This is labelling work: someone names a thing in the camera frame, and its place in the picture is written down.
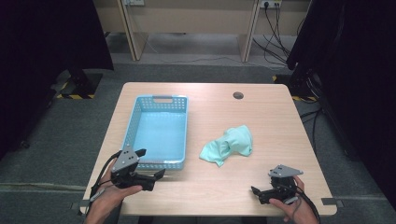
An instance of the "gray carpet floor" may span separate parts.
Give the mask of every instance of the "gray carpet floor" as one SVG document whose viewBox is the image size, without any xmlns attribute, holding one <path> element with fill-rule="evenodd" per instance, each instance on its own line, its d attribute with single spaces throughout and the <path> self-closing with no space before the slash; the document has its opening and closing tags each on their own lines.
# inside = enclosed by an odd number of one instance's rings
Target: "gray carpet floor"
<svg viewBox="0 0 396 224">
<path fill-rule="evenodd" d="M 272 83 L 273 71 L 259 66 L 201 66 L 115 64 L 104 76 L 91 100 L 53 99 L 35 126 L 29 148 L 9 152 L 0 161 L 0 224 L 80 223 L 72 203 L 82 199 L 99 149 L 106 134 L 120 90 L 125 82 L 224 82 Z M 59 76 L 59 85 L 67 74 Z M 300 114 L 318 104 L 295 101 Z M 359 161 L 343 152 L 338 136 L 325 114 L 303 119 L 315 144 L 318 161 L 333 197 L 343 206 L 323 223 L 396 223 L 396 213 Z M 121 217 L 119 223 L 136 223 Z M 268 223 L 283 223 L 269 217 Z"/>
</svg>

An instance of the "wooden table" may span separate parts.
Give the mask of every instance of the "wooden table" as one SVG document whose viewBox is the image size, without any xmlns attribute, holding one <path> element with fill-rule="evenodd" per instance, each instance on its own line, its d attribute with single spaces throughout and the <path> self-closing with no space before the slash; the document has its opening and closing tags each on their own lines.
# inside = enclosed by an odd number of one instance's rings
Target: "wooden table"
<svg viewBox="0 0 396 224">
<path fill-rule="evenodd" d="M 233 97 L 242 92 L 244 98 Z M 122 144 L 127 123 L 140 94 L 179 94 L 190 99 L 186 160 L 183 170 L 167 170 L 154 191 L 127 197 L 124 215 L 169 216 L 283 216 L 270 204 L 260 204 L 250 186 L 271 189 L 269 170 L 284 164 L 304 171 L 305 192 L 321 215 L 336 212 L 323 205 L 331 198 L 304 126 L 289 91 L 276 84 L 126 83 L 108 126 L 92 177 L 84 195 L 110 155 Z M 253 136 L 248 157 L 234 154 L 219 168 L 199 159 L 203 146 L 232 127 L 245 124 Z"/>
</svg>

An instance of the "light blue plastic basket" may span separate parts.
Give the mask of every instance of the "light blue plastic basket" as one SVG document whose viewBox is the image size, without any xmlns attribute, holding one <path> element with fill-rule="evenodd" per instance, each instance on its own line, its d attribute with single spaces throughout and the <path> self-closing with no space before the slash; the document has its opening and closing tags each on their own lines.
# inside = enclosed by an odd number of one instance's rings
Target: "light blue plastic basket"
<svg viewBox="0 0 396 224">
<path fill-rule="evenodd" d="M 180 95 L 139 95 L 122 148 L 145 148 L 138 169 L 183 168 L 189 99 Z"/>
</svg>

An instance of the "human hand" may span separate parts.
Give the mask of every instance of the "human hand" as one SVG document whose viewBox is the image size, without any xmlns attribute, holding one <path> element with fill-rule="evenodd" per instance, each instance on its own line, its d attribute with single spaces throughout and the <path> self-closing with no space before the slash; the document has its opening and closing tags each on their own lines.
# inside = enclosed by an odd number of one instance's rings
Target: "human hand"
<svg viewBox="0 0 396 224">
<path fill-rule="evenodd" d="M 297 175 L 294 176 L 294 180 L 297 183 L 297 186 L 301 190 L 304 190 L 304 183 Z M 299 197 L 298 193 L 296 193 L 296 196 L 298 197 L 298 200 L 291 205 L 282 203 L 277 199 L 270 199 L 270 204 L 285 212 L 286 216 L 283 218 L 285 222 L 293 220 L 296 224 L 318 224 L 318 220 L 315 217 L 312 208 L 304 199 Z"/>
<path fill-rule="evenodd" d="M 116 160 L 117 159 L 111 162 L 108 167 L 113 167 Z M 105 189 L 105 191 L 93 201 L 90 212 L 85 219 L 85 224 L 105 222 L 111 211 L 117 207 L 125 197 L 136 194 L 143 189 L 142 186 L 131 186 L 127 189 L 119 189 L 109 181 L 110 179 L 111 169 L 107 168 L 105 175 L 100 180 L 100 183 L 104 184 L 100 186 L 97 192 L 100 192 L 102 189 Z"/>
</svg>

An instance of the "green cloth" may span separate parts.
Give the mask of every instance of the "green cloth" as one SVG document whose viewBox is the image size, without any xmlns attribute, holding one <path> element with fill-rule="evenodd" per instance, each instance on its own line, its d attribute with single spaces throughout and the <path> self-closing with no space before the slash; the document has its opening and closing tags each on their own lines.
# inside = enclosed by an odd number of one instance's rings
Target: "green cloth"
<svg viewBox="0 0 396 224">
<path fill-rule="evenodd" d="M 230 128 L 221 138 L 207 143 L 201 151 L 200 159 L 215 162 L 218 167 L 224 164 L 232 153 L 249 156 L 252 151 L 252 137 L 246 125 Z"/>
</svg>

